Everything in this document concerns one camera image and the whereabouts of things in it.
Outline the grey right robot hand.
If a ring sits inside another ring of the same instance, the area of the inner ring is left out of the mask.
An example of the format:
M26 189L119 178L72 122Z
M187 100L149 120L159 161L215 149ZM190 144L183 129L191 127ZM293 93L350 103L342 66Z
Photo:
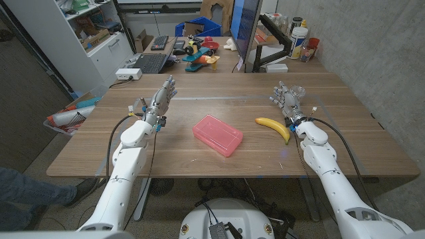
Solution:
M305 89L297 85L288 88L282 81L279 81L279 84L279 87L275 86L273 89L276 97L270 96L270 100L282 110L286 127L293 131L307 119L300 106L301 99L305 96Z

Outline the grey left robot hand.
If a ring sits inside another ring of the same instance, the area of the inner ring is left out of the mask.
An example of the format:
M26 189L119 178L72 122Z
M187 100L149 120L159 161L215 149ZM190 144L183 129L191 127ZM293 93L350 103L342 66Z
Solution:
M144 121L154 126L161 116L163 116L169 107L171 98L177 94L175 89L175 80L170 75L164 81L162 87L152 96L147 111L145 113Z

